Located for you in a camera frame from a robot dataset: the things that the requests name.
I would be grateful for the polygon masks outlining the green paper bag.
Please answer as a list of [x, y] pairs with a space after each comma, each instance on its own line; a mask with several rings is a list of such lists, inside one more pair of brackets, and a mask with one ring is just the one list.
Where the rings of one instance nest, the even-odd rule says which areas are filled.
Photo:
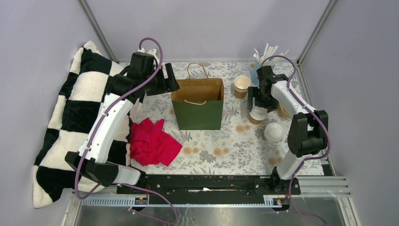
[[179, 130], [220, 130], [224, 104], [224, 83], [210, 78], [205, 67], [203, 79], [177, 80], [180, 89], [171, 93]]

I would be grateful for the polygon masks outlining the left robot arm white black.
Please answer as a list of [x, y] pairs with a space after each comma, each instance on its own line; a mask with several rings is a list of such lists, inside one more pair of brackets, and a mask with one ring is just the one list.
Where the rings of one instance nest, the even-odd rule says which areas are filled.
[[117, 130], [133, 107], [139, 107], [144, 96], [177, 91], [171, 63], [159, 65], [149, 53], [135, 52], [130, 65], [111, 78], [106, 86], [104, 105], [86, 141], [75, 152], [67, 152], [65, 161], [80, 175], [101, 186], [128, 184], [132, 192], [145, 190], [141, 171], [108, 161], [108, 154]]

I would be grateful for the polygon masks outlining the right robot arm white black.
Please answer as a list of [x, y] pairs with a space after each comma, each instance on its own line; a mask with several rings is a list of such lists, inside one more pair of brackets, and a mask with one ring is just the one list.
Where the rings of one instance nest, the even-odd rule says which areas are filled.
[[257, 69], [258, 87], [249, 87], [247, 107], [250, 120], [263, 121], [267, 114], [282, 105], [291, 119], [287, 135], [289, 148], [283, 161], [270, 175], [270, 188], [276, 194], [288, 189], [305, 161], [317, 160], [321, 150], [331, 148], [328, 135], [328, 114], [316, 110], [298, 93], [291, 89], [290, 79], [284, 74], [275, 74], [271, 66]]

